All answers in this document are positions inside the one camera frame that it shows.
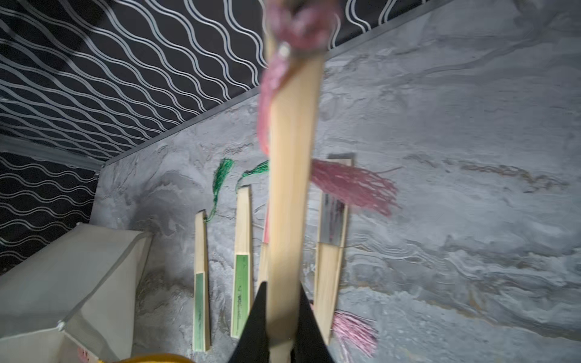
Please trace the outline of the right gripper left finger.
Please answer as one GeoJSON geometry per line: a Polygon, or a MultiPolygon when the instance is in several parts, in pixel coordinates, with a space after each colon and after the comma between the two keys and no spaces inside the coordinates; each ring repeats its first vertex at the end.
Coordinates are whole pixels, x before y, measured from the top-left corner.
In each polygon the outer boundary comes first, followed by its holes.
{"type": "Polygon", "coordinates": [[[266,332],[267,283],[260,285],[254,305],[229,363],[269,363],[269,338],[266,332]]]}

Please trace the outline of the white tote bag yellow handles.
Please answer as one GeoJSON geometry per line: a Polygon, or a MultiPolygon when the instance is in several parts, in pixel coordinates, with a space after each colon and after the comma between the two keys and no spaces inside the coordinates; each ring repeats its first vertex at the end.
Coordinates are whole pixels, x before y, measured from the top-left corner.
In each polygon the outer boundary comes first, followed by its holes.
{"type": "Polygon", "coordinates": [[[130,359],[149,232],[79,224],[1,277],[3,362],[130,359]]]}

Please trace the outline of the pink tassel folding fan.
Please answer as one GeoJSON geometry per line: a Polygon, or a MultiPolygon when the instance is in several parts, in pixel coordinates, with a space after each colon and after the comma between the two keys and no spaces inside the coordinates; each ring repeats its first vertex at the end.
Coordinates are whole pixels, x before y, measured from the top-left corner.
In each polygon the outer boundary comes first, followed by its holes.
{"type": "Polygon", "coordinates": [[[257,278],[257,289],[263,282],[268,281],[269,268],[269,206],[266,208],[264,229],[263,229],[263,243],[260,247],[260,261],[257,278]]]}

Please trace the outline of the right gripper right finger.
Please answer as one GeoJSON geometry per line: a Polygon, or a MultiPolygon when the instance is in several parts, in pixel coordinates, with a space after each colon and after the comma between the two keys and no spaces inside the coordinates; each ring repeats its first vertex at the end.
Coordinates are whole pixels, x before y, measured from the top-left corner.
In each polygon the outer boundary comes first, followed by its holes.
{"type": "Polygon", "coordinates": [[[317,324],[310,301],[300,288],[298,327],[292,350],[292,362],[334,363],[317,324]]]}

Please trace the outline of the green paper folding fan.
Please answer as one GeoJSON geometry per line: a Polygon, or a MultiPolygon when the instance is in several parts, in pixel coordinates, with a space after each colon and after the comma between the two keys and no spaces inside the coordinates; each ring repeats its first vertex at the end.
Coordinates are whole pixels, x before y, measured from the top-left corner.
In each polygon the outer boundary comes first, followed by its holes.
{"type": "Polygon", "coordinates": [[[253,304],[253,223],[251,213],[251,188],[241,182],[250,175],[268,171],[264,161],[250,171],[243,172],[236,186],[237,210],[235,221],[235,264],[231,307],[231,337],[239,339],[253,304]]]}

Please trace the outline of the grey paper folding fan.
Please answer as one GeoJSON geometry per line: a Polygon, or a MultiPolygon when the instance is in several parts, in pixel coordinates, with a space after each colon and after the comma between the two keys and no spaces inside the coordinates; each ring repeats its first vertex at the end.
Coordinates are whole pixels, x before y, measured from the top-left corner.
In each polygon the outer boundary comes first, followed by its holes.
{"type": "Polygon", "coordinates": [[[352,346],[371,358],[378,347],[378,332],[368,319],[337,308],[349,208],[323,192],[319,210],[313,312],[325,344],[337,339],[345,362],[352,346]]]}

